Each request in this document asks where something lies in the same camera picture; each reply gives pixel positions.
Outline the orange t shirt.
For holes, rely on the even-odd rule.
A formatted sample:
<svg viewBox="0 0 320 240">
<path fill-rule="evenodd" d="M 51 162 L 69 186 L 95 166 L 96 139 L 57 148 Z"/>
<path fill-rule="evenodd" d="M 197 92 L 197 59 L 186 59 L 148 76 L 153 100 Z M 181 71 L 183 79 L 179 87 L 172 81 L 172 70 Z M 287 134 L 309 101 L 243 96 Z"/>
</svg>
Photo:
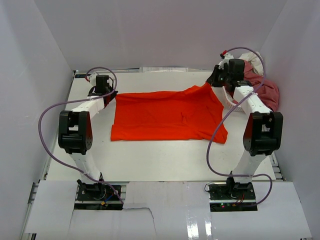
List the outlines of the orange t shirt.
<svg viewBox="0 0 320 240">
<path fill-rule="evenodd" d="M 182 91 L 121 93 L 115 100 L 113 142 L 227 141 L 224 107 L 208 83 Z"/>
</svg>

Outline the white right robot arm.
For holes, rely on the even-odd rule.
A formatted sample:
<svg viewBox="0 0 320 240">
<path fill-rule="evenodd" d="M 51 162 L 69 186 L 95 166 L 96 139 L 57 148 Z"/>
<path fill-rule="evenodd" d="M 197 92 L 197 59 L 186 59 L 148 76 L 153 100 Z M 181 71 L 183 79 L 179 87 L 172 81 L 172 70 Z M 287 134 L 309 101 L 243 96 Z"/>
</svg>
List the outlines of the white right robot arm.
<svg viewBox="0 0 320 240">
<path fill-rule="evenodd" d="M 283 115 L 268 108 L 252 84 L 245 80 L 245 62 L 241 59 L 223 60 L 214 66 L 207 83 L 233 94 L 237 106 L 248 116 L 243 134 L 244 152 L 237 166 L 226 175 L 226 183 L 214 186 L 215 193 L 236 200 L 254 192 L 252 178 L 261 162 L 281 145 Z"/>
</svg>

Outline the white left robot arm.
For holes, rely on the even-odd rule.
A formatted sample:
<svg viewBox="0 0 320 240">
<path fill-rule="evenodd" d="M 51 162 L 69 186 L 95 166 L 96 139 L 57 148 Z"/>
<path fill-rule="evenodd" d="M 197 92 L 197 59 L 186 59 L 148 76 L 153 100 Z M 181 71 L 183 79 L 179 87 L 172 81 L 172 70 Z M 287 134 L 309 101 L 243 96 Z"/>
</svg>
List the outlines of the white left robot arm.
<svg viewBox="0 0 320 240">
<path fill-rule="evenodd" d="M 81 179 L 77 181 L 81 192 L 94 200 L 102 200 L 107 195 L 107 188 L 100 183 L 104 180 L 103 174 L 89 152 L 93 145 L 92 118 L 105 109 L 118 92 L 109 75 L 94 72 L 89 76 L 89 82 L 93 87 L 88 92 L 88 100 L 72 110 L 60 112 L 58 145 L 81 170 Z"/>
</svg>

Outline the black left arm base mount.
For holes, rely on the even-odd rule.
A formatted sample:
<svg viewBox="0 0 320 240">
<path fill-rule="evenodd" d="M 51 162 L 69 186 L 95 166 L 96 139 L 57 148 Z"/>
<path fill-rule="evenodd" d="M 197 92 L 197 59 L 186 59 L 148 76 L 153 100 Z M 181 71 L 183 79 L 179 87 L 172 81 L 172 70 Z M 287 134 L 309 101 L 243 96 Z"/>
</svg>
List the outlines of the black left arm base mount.
<svg viewBox="0 0 320 240">
<path fill-rule="evenodd" d="M 77 192 L 75 196 L 75 210 L 91 211 L 121 211 L 123 203 L 119 200 L 125 199 L 125 187 L 119 184 L 113 184 L 114 190 L 101 183 L 87 184 L 80 179 L 77 180 Z"/>
</svg>

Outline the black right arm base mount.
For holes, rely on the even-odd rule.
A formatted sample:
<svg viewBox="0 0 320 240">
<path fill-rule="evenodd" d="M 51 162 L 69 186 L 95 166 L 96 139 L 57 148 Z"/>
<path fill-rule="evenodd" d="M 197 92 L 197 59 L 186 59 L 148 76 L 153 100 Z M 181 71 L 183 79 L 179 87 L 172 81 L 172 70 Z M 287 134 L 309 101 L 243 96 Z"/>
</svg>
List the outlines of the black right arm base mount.
<svg viewBox="0 0 320 240">
<path fill-rule="evenodd" d="M 226 182 L 209 182 L 204 186 L 209 195 L 209 208 L 212 213 L 256 212 L 256 195 L 253 184 L 228 186 Z"/>
</svg>

